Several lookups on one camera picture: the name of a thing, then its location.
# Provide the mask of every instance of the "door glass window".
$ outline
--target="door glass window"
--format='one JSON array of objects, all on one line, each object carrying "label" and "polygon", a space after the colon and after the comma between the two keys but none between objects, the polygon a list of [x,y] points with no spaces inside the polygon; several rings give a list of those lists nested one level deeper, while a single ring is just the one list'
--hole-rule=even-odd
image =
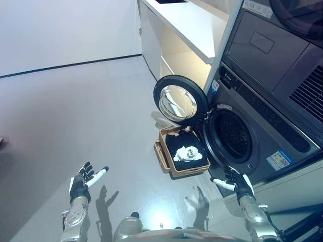
[{"label": "door glass window", "polygon": [[196,114],[196,101],[184,88],[169,85],[160,93],[159,108],[168,119],[178,122]]}]

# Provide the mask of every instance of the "white wall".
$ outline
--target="white wall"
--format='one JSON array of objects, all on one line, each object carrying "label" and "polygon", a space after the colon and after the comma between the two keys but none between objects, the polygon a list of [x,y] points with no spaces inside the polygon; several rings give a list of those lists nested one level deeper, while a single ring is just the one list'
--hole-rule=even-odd
[{"label": "white wall", "polygon": [[141,53],[137,0],[0,0],[0,76]]}]

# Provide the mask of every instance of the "front-loading washing machine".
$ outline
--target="front-loading washing machine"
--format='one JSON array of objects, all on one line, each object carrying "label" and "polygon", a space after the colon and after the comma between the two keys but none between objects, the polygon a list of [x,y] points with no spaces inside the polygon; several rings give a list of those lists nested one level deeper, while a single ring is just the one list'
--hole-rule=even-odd
[{"label": "front-loading washing machine", "polygon": [[224,63],[214,86],[208,101],[193,81],[170,75],[161,78],[153,92],[165,117],[199,134],[211,161],[211,175],[224,179],[223,167],[230,165],[255,184],[295,169],[320,152],[317,144]]}]

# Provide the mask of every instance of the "energy label sticker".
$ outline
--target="energy label sticker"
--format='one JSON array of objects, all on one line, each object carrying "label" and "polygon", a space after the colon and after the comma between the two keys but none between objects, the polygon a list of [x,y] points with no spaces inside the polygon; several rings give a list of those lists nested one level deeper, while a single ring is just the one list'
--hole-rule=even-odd
[{"label": "energy label sticker", "polygon": [[280,170],[293,163],[283,150],[279,150],[268,157],[267,161],[275,170]]}]

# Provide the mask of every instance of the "gray floor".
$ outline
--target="gray floor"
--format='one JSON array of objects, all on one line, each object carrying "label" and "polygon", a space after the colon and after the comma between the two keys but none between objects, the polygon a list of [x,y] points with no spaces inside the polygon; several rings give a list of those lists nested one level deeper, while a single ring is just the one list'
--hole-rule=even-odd
[{"label": "gray floor", "polygon": [[[154,85],[141,56],[0,79],[0,134],[9,138],[0,149],[1,242],[58,241],[70,177],[86,161],[110,167],[90,190],[89,241],[110,242],[132,211],[145,229],[195,223],[249,238],[208,172],[178,180],[162,173],[153,150]],[[198,186],[209,211],[187,202],[198,201]],[[196,212],[208,223],[195,221]]]}]

